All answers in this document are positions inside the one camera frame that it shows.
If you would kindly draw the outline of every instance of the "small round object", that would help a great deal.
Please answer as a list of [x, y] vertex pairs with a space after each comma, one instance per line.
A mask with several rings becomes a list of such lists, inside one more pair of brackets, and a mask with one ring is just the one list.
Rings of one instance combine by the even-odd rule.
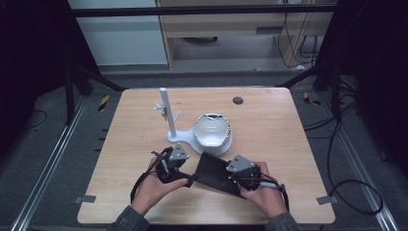
[[234, 97], [232, 101], [237, 105], [241, 105], [243, 103], [243, 99], [239, 96]]

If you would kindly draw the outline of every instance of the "sleeve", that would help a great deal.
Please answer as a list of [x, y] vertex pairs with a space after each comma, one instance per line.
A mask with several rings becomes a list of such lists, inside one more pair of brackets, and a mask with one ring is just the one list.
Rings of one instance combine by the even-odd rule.
[[266, 225], [267, 231], [297, 231], [301, 230], [297, 222], [290, 213], [281, 214], [278, 217], [271, 219]]
[[130, 206], [126, 207], [107, 231], [145, 231], [150, 223]]

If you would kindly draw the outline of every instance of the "aluminum rail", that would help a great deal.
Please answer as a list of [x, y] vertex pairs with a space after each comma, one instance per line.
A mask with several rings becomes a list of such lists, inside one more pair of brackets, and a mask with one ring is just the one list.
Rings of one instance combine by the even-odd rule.
[[17, 218], [14, 220], [11, 230], [12, 231], [24, 231], [27, 229], [31, 218], [33, 217], [34, 212], [39, 205], [39, 202], [42, 199], [42, 196], [47, 189], [47, 186], [57, 168], [57, 165], [63, 156], [65, 148], [68, 144], [68, 141], [78, 124], [79, 118], [84, 110], [84, 106], [87, 102], [87, 98], [85, 96], [81, 96], [76, 107], [76, 114], [72, 121], [64, 127], [64, 130], [58, 140], [54, 150], [48, 159], [47, 164], [45, 165], [36, 185], [34, 186], [30, 196], [26, 200], [23, 208], [21, 209], [20, 213], [18, 214]]
[[[330, 110], [330, 100], [328, 96], [322, 92], [319, 93], [320, 99], [322, 99], [322, 105], [326, 109], [327, 113], [329, 113], [331, 116], [333, 116], [331, 110]], [[370, 176], [369, 172], [366, 170], [364, 167], [362, 161], [360, 160], [357, 151], [354, 149], [352, 141], [349, 139], [347, 132], [344, 128], [341, 128], [340, 132], [340, 139], [342, 142], [342, 145], [344, 147], [345, 151], [345, 156], [347, 157], [348, 161], [351, 164], [351, 168], [354, 171], [354, 174], [356, 177], [363, 181], [366, 182], [367, 184], [370, 184], [374, 188], [378, 189], [375, 186], [374, 181], [372, 180], [372, 177]], [[373, 193], [370, 189], [367, 187], [362, 187], [362, 190], [366, 196], [367, 201], [369, 202], [372, 210], [377, 210], [379, 208], [379, 202], [378, 202], [378, 196]], [[376, 218], [378, 220], [378, 223], [380, 224], [381, 228], [384, 231], [398, 231], [399, 228], [395, 223], [395, 220], [393, 218], [393, 215], [391, 214], [390, 210], [388, 209], [388, 206], [386, 205], [385, 201], [383, 209], [376, 214]]]
[[148, 15], [186, 15], [222, 13], [324, 13], [335, 12], [348, 7], [337, 4], [299, 4], [299, 5], [238, 5], [238, 6], [194, 6], [158, 8], [115, 8], [115, 9], [73, 9], [70, 11], [50, 11], [54, 15], [74, 17], [109, 16], [148, 16]]

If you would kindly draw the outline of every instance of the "white stand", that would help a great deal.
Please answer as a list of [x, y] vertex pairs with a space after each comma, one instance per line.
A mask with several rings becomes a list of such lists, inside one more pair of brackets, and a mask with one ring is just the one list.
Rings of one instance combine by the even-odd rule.
[[192, 128], [188, 131], [181, 131], [181, 130], [176, 130], [175, 128], [175, 120], [173, 119], [173, 115], [171, 112], [170, 108], [170, 102], [168, 100], [168, 95], [167, 95], [167, 89], [166, 88], [160, 88], [160, 93], [162, 95], [162, 100], [164, 103], [164, 106], [162, 107], [156, 107], [155, 109], [161, 109], [164, 110], [164, 113], [167, 117], [168, 121], [168, 127], [170, 128], [170, 131], [167, 133], [167, 139], [171, 143], [178, 143], [178, 142], [184, 142], [187, 143], [191, 146], [191, 148], [198, 154], [202, 154], [204, 151], [214, 155], [214, 156], [220, 156], [224, 153], [226, 153], [232, 146], [233, 143], [233, 135], [232, 133], [230, 134], [230, 138], [226, 143], [224, 143], [222, 146], [218, 147], [209, 147], [209, 146], [203, 146], [201, 145], [198, 140], [196, 139]]

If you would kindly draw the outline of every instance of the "white bowl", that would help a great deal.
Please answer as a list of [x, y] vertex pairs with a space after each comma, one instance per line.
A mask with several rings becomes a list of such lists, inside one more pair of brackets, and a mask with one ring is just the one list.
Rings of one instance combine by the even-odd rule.
[[192, 130], [198, 143], [205, 149], [223, 146], [231, 135], [230, 123], [219, 114], [202, 115]]

